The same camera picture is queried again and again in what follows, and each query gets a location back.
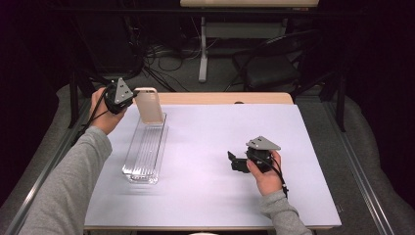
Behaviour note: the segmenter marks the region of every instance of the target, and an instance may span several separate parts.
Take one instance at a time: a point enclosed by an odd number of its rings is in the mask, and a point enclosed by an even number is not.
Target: person
[[[281,168],[281,156],[277,151],[270,151],[274,158],[274,167]],[[274,170],[262,173],[251,161],[247,160],[247,167],[256,180],[260,199],[260,211],[271,218],[278,235],[312,234],[300,220],[297,210],[288,203],[283,192],[280,177]]]
[[[98,89],[91,97],[90,116],[104,92]],[[107,137],[125,114],[108,112],[104,102],[98,105],[91,125],[70,148],[39,189],[27,214],[20,234],[82,234],[86,212],[95,184],[112,152]],[[278,163],[281,157],[272,155]],[[276,173],[261,173],[252,162],[248,168],[263,195],[262,212],[272,219],[277,234],[310,234],[299,219],[296,209],[288,204]]]

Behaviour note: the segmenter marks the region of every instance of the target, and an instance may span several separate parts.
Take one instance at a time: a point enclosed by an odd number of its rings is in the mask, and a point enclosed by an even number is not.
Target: white tabletop
[[[182,7],[317,7],[319,0],[180,0]]]
[[[259,135],[281,146],[289,202],[308,227],[340,226],[339,215],[296,105],[164,105],[169,126],[156,185],[122,175],[139,114],[131,106],[110,134],[113,153],[94,190],[85,228],[217,230],[271,228],[254,178],[231,169]]]

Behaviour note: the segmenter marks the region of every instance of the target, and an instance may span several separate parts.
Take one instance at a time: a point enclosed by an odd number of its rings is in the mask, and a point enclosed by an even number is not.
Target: chair seat
[[[256,57],[246,70],[246,84],[251,90],[293,83],[300,72],[285,56]]]

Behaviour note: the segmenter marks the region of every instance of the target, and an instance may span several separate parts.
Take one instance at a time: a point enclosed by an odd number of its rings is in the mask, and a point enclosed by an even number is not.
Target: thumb
[[[251,174],[255,177],[255,179],[261,178],[262,172],[259,170],[256,164],[253,163],[253,161],[247,160],[247,167]]]

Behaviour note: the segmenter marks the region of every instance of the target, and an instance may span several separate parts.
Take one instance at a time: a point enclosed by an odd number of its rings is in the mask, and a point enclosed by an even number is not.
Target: desk
[[[180,0],[180,6],[191,8],[298,8],[298,7],[317,7],[319,0]],[[275,26],[274,23],[254,24],[248,26],[247,24],[239,23],[236,27],[244,27],[248,33],[238,31],[237,34],[251,34],[252,38],[273,38],[284,34],[284,30]],[[202,56],[201,67],[199,70],[199,82],[207,81],[208,69],[208,53],[207,53],[207,37],[211,34],[215,36],[224,33],[225,37],[229,36],[229,30],[232,26],[226,25],[218,27],[216,32],[207,32],[207,23],[205,17],[202,17],[201,23],[201,40],[202,40]]]
[[[299,109],[288,97],[268,93],[260,100],[250,93],[161,93],[169,130],[156,185],[130,184],[121,173],[139,117],[131,106],[109,135],[114,151],[92,195],[85,229],[272,228],[271,221],[259,212],[260,194],[254,178],[232,170],[226,154],[231,151],[242,158],[245,143],[257,135],[282,147],[289,201],[306,226],[340,226]],[[218,105],[222,98],[227,104]],[[235,101],[268,104],[230,105]],[[182,105],[186,103],[199,105]]]

